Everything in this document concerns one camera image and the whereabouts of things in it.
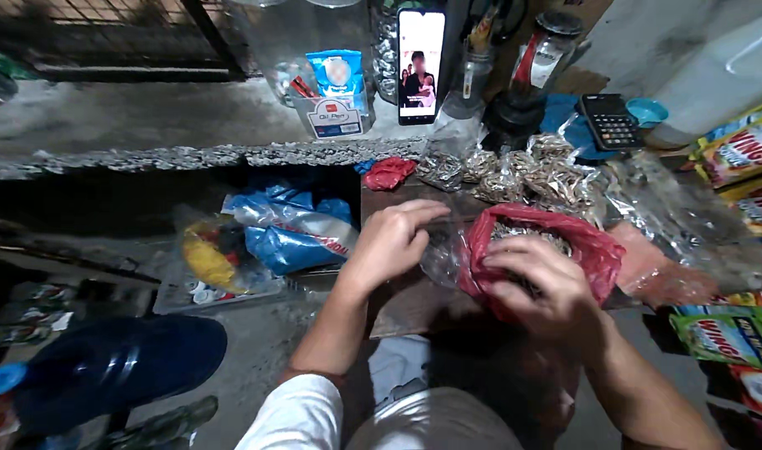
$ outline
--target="calculator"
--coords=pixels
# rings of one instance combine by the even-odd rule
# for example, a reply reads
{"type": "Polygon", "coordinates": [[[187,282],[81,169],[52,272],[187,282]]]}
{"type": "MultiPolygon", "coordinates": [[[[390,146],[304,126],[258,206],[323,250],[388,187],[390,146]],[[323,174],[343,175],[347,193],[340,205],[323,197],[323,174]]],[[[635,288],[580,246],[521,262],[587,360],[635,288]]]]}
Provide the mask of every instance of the calculator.
{"type": "Polygon", "coordinates": [[[636,120],[620,94],[582,95],[579,108],[589,121],[598,149],[626,151],[645,147],[636,120]]]}

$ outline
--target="metal grille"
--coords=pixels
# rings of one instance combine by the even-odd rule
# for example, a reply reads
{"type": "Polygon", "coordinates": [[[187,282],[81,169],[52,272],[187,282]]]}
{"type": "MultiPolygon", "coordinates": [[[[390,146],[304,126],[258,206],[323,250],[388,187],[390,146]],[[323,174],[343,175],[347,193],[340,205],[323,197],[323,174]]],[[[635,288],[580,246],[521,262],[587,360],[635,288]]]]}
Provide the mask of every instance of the metal grille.
{"type": "Polygon", "coordinates": [[[218,32],[229,21],[219,0],[0,0],[0,51],[60,79],[151,69],[233,79],[242,72],[218,32]]]}

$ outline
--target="hand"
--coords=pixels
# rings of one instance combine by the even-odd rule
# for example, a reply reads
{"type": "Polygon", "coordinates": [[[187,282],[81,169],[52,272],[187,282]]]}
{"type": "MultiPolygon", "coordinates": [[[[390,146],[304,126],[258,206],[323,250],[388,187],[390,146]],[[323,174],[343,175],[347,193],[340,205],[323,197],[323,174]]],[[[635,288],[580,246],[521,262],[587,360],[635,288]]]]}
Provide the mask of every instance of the hand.
{"type": "Polygon", "coordinates": [[[377,211],[364,224],[337,281],[348,282],[368,295],[381,283],[415,267],[428,245],[428,233],[418,228],[448,212],[444,203],[434,200],[410,200],[377,211]]]}
{"type": "Polygon", "coordinates": [[[488,268],[502,268],[526,277],[542,291],[532,299],[513,282],[495,282],[487,294],[494,295],[532,333],[569,343],[596,334],[602,312],[592,297],[584,271],[537,236],[513,236],[492,241],[484,258],[488,268]]]}

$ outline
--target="concrete ledge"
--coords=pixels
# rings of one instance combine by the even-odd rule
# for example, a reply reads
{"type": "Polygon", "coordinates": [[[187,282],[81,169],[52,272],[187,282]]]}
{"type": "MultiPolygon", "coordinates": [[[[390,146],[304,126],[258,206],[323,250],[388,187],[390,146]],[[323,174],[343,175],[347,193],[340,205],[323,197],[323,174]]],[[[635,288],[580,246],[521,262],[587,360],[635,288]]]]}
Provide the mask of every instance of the concrete ledge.
{"type": "Polygon", "coordinates": [[[400,127],[376,96],[365,135],[311,138],[263,78],[241,83],[21,82],[0,107],[0,180],[78,168],[194,170],[353,164],[419,155],[427,126],[400,127]]]}

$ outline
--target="dark blue plastic container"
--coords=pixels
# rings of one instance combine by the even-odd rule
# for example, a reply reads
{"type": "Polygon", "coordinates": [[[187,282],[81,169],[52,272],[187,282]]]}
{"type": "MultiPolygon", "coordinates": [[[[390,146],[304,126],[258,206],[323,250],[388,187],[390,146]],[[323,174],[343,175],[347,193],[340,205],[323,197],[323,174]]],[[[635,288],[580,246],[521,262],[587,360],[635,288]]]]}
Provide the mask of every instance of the dark blue plastic container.
{"type": "Polygon", "coordinates": [[[226,345],[223,326],[200,317],[92,322],[27,363],[14,383],[15,408],[26,433],[65,433],[98,415],[196,388],[215,373],[226,345]]]}

